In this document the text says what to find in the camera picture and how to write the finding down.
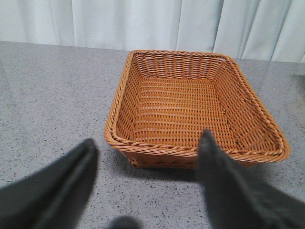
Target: rectangular basket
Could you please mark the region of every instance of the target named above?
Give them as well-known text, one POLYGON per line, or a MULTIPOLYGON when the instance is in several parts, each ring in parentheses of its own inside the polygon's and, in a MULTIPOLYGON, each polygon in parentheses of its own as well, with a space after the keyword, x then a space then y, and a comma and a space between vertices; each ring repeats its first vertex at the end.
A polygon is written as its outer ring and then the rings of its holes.
POLYGON ((199 137, 245 166, 289 156, 289 144, 238 65, 216 53, 129 53, 104 136, 134 167, 195 168, 199 137))

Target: woven rattan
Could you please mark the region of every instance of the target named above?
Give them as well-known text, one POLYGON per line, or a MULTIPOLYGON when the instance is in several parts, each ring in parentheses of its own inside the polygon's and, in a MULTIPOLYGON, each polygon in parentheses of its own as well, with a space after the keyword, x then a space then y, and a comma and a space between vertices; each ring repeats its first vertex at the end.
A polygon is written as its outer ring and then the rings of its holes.
POLYGON ((205 128, 245 166, 289 156, 284 134, 230 57, 130 52, 106 123, 106 141, 134 167, 195 168, 205 128))

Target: gray granite countertop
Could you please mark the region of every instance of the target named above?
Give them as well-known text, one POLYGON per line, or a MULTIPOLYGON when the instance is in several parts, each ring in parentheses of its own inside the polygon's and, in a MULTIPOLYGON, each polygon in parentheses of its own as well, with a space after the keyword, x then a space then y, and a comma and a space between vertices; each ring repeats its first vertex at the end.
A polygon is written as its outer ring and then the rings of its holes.
MULTIPOLYGON (((0 42, 0 186, 92 137, 99 171, 79 229, 104 228, 125 214, 146 229, 209 229, 193 171, 132 168, 103 138, 127 53, 0 42)), ((237 62, 291 146, 287 160, 249 169, 305 201, 305 64, 237 62)))

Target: curtain fold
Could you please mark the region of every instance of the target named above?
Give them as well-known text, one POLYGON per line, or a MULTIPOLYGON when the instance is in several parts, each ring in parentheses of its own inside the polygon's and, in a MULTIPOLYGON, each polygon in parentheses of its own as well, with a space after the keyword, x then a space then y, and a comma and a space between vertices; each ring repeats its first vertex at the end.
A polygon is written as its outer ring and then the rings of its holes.
POLYGON ((305 62, 304 0, 1 0, 0 41, 305 62))

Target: basket rim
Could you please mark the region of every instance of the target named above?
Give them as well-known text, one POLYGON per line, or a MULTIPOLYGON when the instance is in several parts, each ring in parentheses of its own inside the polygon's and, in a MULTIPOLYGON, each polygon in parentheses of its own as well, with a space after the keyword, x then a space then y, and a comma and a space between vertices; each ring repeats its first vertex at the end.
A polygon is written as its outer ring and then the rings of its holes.
POLYGON ((242 83, 242 87, 251 97, 251 103, 255 105, 257 114, 263 117, 264 122, 268 123, 269 131, 277 136, 276 141, 280 145, 279 149, 274 151, 263 150, 240 150, 240 149, 223 149, 231 158, 237 161, 265 163, 265 162, 279 162, 285 160, 290 154, 290 146, 279 126, 266 109, 265 105, 260 101, 253 88, 248 83, 240 70, 238 64, 229 56, 213 53, 213 52, 191 52, 191 51, 168 51, 168 50, 134 50, 129 52, 119 85, 116 89, 115 96, 109 111, 108 119, 104 129, 105 140, 113 147, 125 154, 143 154, 143 155, 156 155, 156 156, 183 156, 183 157, 196 157, 198 155, 198 147, 189 146, 173 146, 163 144, 150 144, 145 142, 136 142, 128 139, 121 138, 116 134, 116 123, 118 121, 118 114, 121 108, 122 99, 125 91, 128 73, 131 67, 131 61, 136 54, 176 54, 184 56, 206 56, 206 57, 219 57, 227 61, 234 73, 238 75, 238 80, 242 83))

